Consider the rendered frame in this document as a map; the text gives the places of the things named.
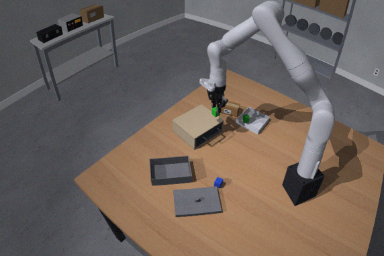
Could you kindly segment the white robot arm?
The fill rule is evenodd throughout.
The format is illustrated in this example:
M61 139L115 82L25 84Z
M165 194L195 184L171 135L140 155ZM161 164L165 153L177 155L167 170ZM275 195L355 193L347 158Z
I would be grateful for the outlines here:
M207 53L211 64L210 76L209 79L200 79L199 83L209 91L215 91L215 86L223 87L226 84L227 64L225 60L220 61L221 56L229 54L261 31L310 102L313 114L297 172L303 178L313 179L334 127L334 108L322 89L309 58L281 28L283 18L284 9L276 1L265 1L255 7L252 17L231 29L221 40L209 44Z

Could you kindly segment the blue block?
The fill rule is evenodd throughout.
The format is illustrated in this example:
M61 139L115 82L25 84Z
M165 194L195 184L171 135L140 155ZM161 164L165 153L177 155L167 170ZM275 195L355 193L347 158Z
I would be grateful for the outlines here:
M217 177L216 180L214 181L214 187L217 186L218 188L220 188L222 184L223 184L223 179Z

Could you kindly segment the brown cardboard box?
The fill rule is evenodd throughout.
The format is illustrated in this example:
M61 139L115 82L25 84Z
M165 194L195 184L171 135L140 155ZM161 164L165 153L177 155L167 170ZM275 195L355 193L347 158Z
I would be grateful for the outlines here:
M237 117L240 104L228 101L226 106L222 108L220 113Z

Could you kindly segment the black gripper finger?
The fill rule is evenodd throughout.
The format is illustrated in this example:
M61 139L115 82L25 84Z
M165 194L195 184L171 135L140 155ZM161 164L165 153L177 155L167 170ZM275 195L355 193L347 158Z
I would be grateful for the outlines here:
M222 107L225 107L225 105L227 104L228 102L228 99L226 99L224 96L222 96L222 99L221 100L218 100L218 95L216 94L215 95L215 102L217 103L217 108L216 108L216 113L220 113L221 112L221 108ZM219 104L220 103L220 104Z
M215 102L215 99L213 98L214 92L210 92L209 90L207 90L207 94L208 94L209 100L211 100L211 108L216 107L216 102Z

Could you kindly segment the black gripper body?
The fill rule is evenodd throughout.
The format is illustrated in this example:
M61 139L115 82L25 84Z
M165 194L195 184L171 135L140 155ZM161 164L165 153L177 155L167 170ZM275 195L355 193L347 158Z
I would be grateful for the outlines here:
M224 91L226 90L226 84L223 87L215 87L214 96L213 98L215 99L215 95L218 95L218 100L222 99L222 96L224 96Z

